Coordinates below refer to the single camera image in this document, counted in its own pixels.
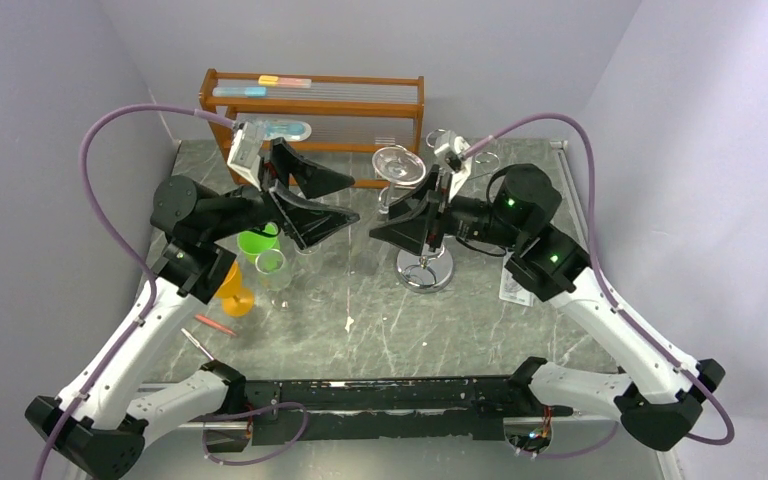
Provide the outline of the clear stemmed wine glass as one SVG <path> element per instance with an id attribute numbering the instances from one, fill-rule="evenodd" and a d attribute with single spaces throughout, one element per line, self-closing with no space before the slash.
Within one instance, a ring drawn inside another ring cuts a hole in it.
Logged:
<path id="1" fill-rule="evenodd" d="M 426 176 L 426 165 L 413 152 L 398 145 L 386 146 L 377 150 L 371 158 L 376 174 L 386 180 L 388 185 L 381 190 L 378 198 L 378 212 L 387 214 L 389 206 L 397 198 L 396 188 L 413 186 Z"/>

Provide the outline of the clear wide wine glass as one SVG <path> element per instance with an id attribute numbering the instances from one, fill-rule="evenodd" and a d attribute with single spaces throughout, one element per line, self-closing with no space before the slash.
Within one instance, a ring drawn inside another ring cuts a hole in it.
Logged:
<path id="1" fill-rule="evenodd" d="M 292 281 L 292 272 L 284 254 L 277 249 L 266 250 L 257 256 L 255 267 L 272 306 L 279 310 L 288 310 L 288 288 Z"/>

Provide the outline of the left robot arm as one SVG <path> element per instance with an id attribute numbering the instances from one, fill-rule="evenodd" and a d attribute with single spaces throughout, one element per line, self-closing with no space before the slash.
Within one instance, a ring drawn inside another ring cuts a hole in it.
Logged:
<path id="1" fill-rule="evenodd" d="M 175 175 L 154 194 L 151 224 L 167 239 L 160 259 L 114 335 L 85 370 L 53 397 L 39 396 L 25 416 L 48 450 L 94 479 L 119 479 L 143 450 L 178 426 L 199 418 L 254 414 L 246 378 L 210 360 L 184 381 L 141 397 L 138 389 L 161 350 L 230 280 L 236 255 L 221 241 L 274 224 L 308 249 L 357 222 L 346 208 L 323 198 L 354 179 L 299 154 L 283 139 L 267 144 L 236 139 L 227 164 L 246 184 L 217 193 Z"/>

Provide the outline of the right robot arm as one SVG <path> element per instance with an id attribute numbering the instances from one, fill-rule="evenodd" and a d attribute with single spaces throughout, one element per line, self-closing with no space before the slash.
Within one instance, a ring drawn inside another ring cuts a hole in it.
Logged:
<path id="1" fill-rule="evenodd" d="M 527 358 L 509 377 L 509 399 L 521 414 L 554 407 L 618 422 L 641 444 L 668 451 L 692 437 L 725 372 L 667 341 L 609 285 L 597 262 L 552 223 L 561 194 L 532 164 L 497 171 L 483 199 L 451 196 L 429 174 L 389 208 L 373 239 L 419 255 L 445 237 L 501 248 L 505 270 L 524 290 L 573 319 L 618 365 L 615 374 L 573 370 Z"/>

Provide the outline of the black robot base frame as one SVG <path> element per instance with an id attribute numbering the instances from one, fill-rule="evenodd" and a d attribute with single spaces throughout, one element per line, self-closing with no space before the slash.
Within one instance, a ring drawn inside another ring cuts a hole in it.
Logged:
<path id="1" fill-rule="evenodd" d="M 291 441 L 469 437 L 496 441 L 507 419 L 567 417 L 572 410 L 544 406 L 505 376 L 354 380 L 249 380 L 218 360 L 201 370 L 229 384 L 209 422 L 246 421 L 255 446 Z"/>

